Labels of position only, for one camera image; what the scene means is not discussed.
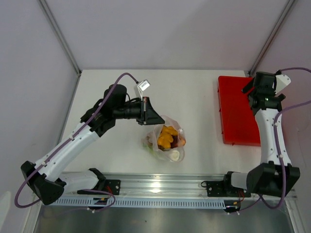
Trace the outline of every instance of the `red plastic bin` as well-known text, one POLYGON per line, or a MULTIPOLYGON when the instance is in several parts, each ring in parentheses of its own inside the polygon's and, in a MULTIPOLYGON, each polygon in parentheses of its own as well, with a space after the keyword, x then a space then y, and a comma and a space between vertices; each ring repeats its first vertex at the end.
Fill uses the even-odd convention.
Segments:
POLYGON ((252 78, 220 76, 218 94, 225 144, 260 146, 259 130, 242 88, 252 78))

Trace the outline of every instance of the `white wall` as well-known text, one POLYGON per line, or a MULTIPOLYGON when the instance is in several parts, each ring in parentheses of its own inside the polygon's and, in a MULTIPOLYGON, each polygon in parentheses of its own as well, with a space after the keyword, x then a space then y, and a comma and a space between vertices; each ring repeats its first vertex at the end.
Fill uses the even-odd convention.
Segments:
POLYGON ((18 233, 28 211, 13 203, 20 166, 55 146, 76 75, 35 0, 0 1, 0 32, 0 197, 12 192, 1 233, 18 233))
POLYGON ((81 69, 249 70, 287 0, 48 0, 81 69))
MULTIPOLYGON (((311 1, 299 0, 284 27, 264 58, 259 70, 275 72, 287 67, 311 68, 311 1)), ((311 74, 286 71, 292 83, 285 90, 283 106, 311 100, 311 74)), ((300 167, 301 178, 295 186, 298 204, 311 232, 311 106, 287 112, 283 116, 286 148, 293 166, 300 167)))

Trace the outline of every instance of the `plastic bag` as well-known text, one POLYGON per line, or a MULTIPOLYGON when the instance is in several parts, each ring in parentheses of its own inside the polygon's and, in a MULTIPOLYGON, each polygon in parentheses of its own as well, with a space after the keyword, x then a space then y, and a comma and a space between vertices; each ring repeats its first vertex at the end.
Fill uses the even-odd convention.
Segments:
POLYGON ((148 133, 147 136, 142 140, 143 145, 147 150, 154 155, 156 158, 161 160, 168 160, 172 162, 181 162, 185 157, 184 145, 186 143, 185 132, 180 127, 177 121, 169 118, 168 116, 161 116, 165 120, 164 125, 154 126, 152 132, 148 133), (178 135, 174 136, 174 141, 171 145, 177 146, 171 149, 165 149, 158 145, 158 139, 162 132, 163 126, 172 126, 178 135))

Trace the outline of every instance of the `white table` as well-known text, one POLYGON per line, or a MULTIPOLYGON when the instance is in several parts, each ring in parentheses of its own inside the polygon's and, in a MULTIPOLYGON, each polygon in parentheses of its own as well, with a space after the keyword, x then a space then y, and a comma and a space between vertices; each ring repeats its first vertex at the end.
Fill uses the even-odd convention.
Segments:
MULTIPOLYGON (((75 94, 64 136, 80 117, 102 98, 104 91, 124 72, 139 81, 148 79, 144 92, 160 115, 167 115, 184 128, 186 156, 180 163, 161 161, 150 155, 141 139, 152 126, 135 120, 117 120, 106 132, 73 160, 65 171, 84 171, 96 167, 104 173, 144 174, 224 174, 248 172, 260 162, 260 147, 225 145, 221 135, 218 77, 244 76, 243 71, 226 70, 84 70, 75 94)), ((120 84, 135 97, 135 83, 123 77, 120 84)))

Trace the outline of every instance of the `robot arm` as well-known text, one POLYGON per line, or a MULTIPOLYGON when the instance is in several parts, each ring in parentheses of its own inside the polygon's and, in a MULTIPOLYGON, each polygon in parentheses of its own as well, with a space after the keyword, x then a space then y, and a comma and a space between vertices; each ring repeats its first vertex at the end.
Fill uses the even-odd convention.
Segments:
POLYGON ((299 179, 299 168, 292 167, 285 148, 281 116, 274 125, 277 114, 282 110, 281 101, 285 99, 283 94, 278 96, 276 94, 290 82, 289 77, 280 73, 257 72, 255 78, 242 90, 243 93, 247 93, 254 88, 248 94, 248 99, 259 128, 261 161, 259 166, 248 173, 228 172, 225 179, 229 180, 231 186, 242 188, 250 193, 281 197, 282 169, 276 141, 286 170, 286 195, 299 179))
MULTIPOLYGON (((88 145, 99 139, 107 130, 116 124, 116 119, 136 119, 139 125, 164 124, 164 120, 154 111, 149 97, 143 97, 142 92, 149 86, 148 81, 137 85, 138 98, 125 101, 126 87, 116 85, 113 92, 102 106, 100 112, 81 131, 82 125, 87 122, 102 104, 103 99, 98 100, 94 107, 89 109, 82 117, 81 122, 72 131, 71 135, 59 143, 52 151, 35 163, 26 161, 21 170, 25 179, 40 165, 44 165, 33 177, 28 186, 45 204, 56 201, 63 193, 94 189, 102 190, 104 187, 103 174, 95 168, 85 172, 62 173, 67 165, 88 145), (61 145, 69 140, 49 162, 46 159, 61 145)), ((104 98, 112 86, 104 93, 104 98)))

